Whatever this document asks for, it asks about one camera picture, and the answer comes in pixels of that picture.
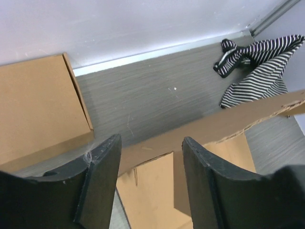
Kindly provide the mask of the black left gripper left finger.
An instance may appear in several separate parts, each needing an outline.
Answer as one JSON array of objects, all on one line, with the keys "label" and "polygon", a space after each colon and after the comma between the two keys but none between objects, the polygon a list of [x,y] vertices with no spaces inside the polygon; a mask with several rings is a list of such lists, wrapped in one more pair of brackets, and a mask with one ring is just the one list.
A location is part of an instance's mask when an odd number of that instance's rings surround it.
[{"label": "black left gripper left finger", "polygon": [[1,172],[1,228],[107,229],[121,152],[122,138],[115,134],[41,177]]}]

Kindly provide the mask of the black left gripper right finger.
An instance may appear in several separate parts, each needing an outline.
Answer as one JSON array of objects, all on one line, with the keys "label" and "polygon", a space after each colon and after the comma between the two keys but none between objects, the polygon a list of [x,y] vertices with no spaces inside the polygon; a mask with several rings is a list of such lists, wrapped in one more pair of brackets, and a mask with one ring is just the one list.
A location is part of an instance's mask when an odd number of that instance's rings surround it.
[{"label": "black left gripper right finger", "polygon": [[269,175],[242,169],[186,137],[182,144],[195,229],[302,229],[305,167]]}]

